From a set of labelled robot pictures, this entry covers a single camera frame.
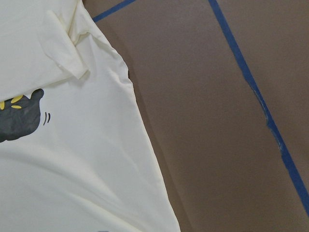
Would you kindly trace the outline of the cream long-sleeve cat shirt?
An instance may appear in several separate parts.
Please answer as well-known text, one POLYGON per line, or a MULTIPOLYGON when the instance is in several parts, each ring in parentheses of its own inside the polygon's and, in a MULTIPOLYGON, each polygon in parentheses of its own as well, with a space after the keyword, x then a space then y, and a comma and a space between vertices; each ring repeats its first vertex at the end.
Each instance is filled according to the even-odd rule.
POLYGON ((0 229, 180 230, 127 65, 80 0, 0 3, 0 229))

